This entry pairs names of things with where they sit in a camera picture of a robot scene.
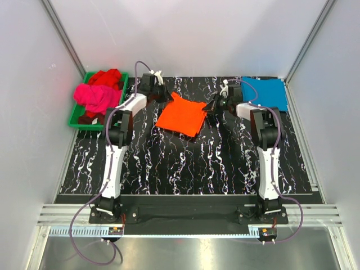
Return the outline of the orange t shirt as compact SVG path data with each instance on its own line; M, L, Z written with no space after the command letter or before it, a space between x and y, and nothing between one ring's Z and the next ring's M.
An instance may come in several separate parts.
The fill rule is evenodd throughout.
M173 101L163 109L155 126L195 137L200 132L207 115L203 111L206 103L186 100L175 92L171 97Z

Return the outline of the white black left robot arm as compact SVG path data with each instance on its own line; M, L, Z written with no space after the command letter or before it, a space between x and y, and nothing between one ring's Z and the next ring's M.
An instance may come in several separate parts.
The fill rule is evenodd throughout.
M89 216L92 224L115 223L125 219L121 205L120 177L123 159L133 136L133 117L152 101L173 101L164 83L143 83L138 92L123 104L106 113L103 135L106 141L106 163L100 192L91 199Z

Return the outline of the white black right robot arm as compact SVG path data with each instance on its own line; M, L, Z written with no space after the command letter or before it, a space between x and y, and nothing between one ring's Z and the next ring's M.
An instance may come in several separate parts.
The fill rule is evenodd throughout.
M252 215L262 223L268 223L281 212L282 202L278 187L279 143L282 139L282 122L279 110L275 107L255 105L252 102L238 102L234 97L215 94L202 108L208 114L227 110L238 118L251 124L251 139L259 156L260 184L257 202Z

